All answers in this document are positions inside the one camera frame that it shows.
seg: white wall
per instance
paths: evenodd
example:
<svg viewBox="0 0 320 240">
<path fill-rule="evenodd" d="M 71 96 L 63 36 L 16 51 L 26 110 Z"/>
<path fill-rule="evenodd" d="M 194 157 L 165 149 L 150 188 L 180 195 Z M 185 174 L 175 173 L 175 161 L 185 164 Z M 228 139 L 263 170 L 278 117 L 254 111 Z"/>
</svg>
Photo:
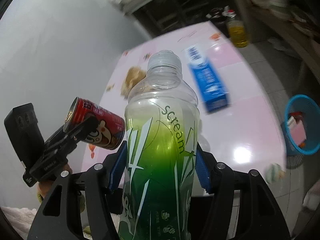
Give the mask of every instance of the white wall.
<svg viewBox="0 0 320 240">
<path fill-rule="evenodd" d="M 32 102 L 47 139 L 76 96 L 100 101 L 122 52 L 143 41 L 104 0 L 13 0 L 0 20 L 0 121 L 13 107 Z M 74 171 L 84 147 L 69 155 Z M 0 205 L 39 206 L 23 171 L 0 125 Z"/>
</svg>

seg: can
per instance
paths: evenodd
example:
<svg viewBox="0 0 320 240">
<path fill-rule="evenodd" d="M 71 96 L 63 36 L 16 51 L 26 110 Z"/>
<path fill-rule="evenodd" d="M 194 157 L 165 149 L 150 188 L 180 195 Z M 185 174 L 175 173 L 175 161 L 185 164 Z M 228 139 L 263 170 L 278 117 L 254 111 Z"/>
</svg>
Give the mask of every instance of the can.
<svg viewBox="0 0 320 240">
<path fill-rule="evenodd" d="M 109 150 L 116 149 L 124 136 L 124 119 L 89 100 L 77 97 L 73 101 L 63 131 L 70 131 L 89 116 L 95 116 L 99 125 L 83 141 Z"/>
</svg>

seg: green label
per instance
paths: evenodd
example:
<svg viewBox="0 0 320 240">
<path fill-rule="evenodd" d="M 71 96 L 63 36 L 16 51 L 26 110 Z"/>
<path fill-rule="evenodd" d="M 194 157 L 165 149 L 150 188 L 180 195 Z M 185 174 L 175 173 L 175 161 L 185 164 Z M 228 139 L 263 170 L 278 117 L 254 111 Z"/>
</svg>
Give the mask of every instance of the green label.
<svg viewBox="0 0 320 240">
<path fill-rule="evenodd" d="M 126 109 L 121 239 L 189 238 L 198 123 L 198 109 L 179 99 L 145 99 Z"/>
</svg>

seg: tabletop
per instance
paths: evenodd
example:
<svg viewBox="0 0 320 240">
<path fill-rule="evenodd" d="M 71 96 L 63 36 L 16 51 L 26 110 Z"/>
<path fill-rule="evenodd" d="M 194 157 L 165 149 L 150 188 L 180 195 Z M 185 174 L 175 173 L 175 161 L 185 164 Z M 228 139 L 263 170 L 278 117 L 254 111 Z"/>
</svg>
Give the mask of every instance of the tabletop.
<svg viewBox="0 0 320 240">
<path fill-rule="evenodd" d="M 213 113 L 207 113 L 196 81 L 187 67 L 184 49 L 194 44 L 204 50 L 228 91 L 228 106 Z M 285 171 L 283 134 L 268 96 L 242 55 L 210 22 L 167 33 L 125 51 L 111 75 L 100 106 L 124 118 L 128 102 L 120 93 L 126 73 L 132 66 L 146 70 L 149 55 L 162 49 L 178 55 L 182 78 L 198 96 L 198 142 L 204 151 L 211 152 L 218 162 L 226 163 L 235 171 L 256 169 L 264 175 L 272 163 L 279 164 Z M 98 147 L 94 151 L 92 158 L 90 149 L 86 148 L 82 171 L 116 152 Z M 194 185 L 193 195 L 205 195 L 199 182 Z"/>
</svg>

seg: blue carton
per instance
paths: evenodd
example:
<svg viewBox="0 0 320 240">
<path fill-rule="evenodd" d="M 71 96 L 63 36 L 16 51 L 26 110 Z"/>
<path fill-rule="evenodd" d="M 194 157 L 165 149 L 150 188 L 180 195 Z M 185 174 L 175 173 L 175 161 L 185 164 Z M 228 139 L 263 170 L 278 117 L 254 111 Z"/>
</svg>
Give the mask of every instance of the blue carton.
<svg viewBox="0 0 320 240">
<path fill-rule="evenodd" d="M 197 45 L 185 49 L 188 66 L 195 77 L 208 112 L 228 104 L 227 90 L 221 78 Z"/>
</svg>

